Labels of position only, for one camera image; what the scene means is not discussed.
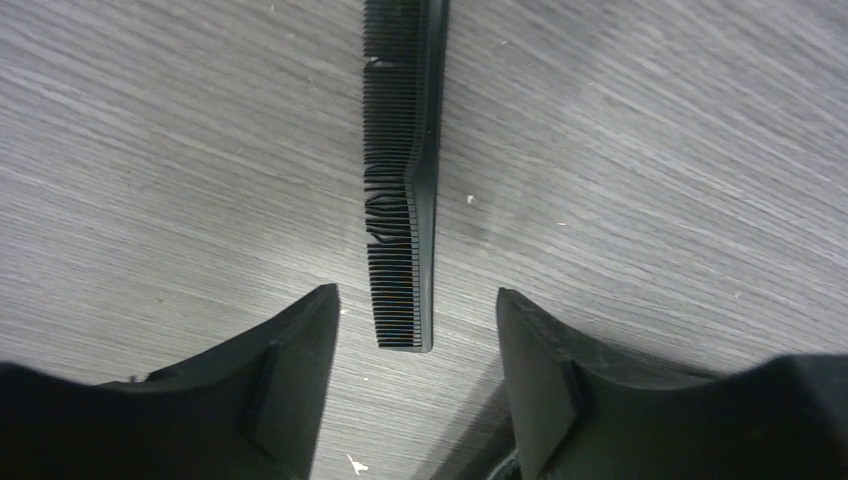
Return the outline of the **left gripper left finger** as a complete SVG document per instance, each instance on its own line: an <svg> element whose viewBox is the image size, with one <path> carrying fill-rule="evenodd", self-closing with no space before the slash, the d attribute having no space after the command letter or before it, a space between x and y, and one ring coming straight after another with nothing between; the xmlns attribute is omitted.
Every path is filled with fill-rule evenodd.
<svg viewBox="0 0 848 480"><path fill-rule="evenodd" d="M306 479L340 301L319 286L141 381L89 385L1 366L5 479Z"/></svg>

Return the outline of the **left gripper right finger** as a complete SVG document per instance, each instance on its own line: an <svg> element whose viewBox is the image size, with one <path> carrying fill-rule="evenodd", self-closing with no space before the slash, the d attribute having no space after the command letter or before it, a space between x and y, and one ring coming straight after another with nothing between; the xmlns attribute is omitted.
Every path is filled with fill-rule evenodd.
<svg viewBox="0 0 848 480"><path fill-rule="evenodd" d="M512 289L496 319L526 479L847 475L845 355L714 374L597 340Z"/></svg>

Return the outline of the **black comb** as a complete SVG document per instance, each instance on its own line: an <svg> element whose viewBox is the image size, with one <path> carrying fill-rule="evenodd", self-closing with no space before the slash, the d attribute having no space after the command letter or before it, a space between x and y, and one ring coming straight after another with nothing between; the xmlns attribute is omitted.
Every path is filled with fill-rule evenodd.
<svg viewBox="0 0 848 480"><path fill-rule="evenodd" d="M380 348L434 343L438 169L449 4L364 4L363 180Z"/></svg>

